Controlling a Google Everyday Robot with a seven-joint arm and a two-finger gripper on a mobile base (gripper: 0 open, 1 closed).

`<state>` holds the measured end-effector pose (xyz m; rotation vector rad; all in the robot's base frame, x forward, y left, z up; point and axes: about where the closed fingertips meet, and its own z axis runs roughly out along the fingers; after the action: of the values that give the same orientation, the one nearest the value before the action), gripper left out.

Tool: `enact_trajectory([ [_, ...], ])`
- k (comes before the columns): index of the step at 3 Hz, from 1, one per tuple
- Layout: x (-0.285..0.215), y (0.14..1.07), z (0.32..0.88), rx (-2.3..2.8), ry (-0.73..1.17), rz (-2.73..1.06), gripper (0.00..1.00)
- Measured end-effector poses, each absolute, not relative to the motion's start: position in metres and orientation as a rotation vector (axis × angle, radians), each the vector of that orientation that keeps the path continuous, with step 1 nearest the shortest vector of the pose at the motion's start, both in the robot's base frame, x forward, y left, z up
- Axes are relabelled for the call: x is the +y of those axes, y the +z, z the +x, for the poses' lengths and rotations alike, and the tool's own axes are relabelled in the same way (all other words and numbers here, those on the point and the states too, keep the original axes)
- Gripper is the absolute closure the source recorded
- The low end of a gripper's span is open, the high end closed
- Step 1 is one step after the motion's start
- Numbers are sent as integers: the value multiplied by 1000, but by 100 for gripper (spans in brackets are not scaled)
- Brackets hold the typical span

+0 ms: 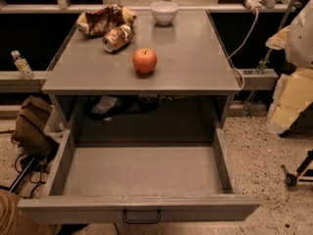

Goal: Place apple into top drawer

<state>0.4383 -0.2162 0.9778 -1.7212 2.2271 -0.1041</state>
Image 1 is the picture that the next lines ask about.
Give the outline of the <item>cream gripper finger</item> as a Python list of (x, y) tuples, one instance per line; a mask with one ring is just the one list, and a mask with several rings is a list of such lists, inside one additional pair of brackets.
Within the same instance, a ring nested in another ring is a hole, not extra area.
[(282, 50), (286, 48), (288, 33), (290, 31), (290, 27), (286, 26), (281, 29), (279, 32), (269, 37), (266, 41), (265, 45), (274, 50)]
[(273, 103), (267, 115), (268, 131), (283, 134), (312, 103), (312, 69), (297, 68), (291, 75), (282, 74), (276, 83)]

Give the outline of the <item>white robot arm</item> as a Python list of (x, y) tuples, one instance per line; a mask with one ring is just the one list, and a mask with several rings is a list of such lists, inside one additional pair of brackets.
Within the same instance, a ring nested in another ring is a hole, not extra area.
[(313, 103), (313, 0), (290, 25), (270, 37), (266, 46), (284, 49), (287, 62), (296, 67), (291, 75), (282, 74), (278, 79), (267, 116), (268, 130), (283, 134)]

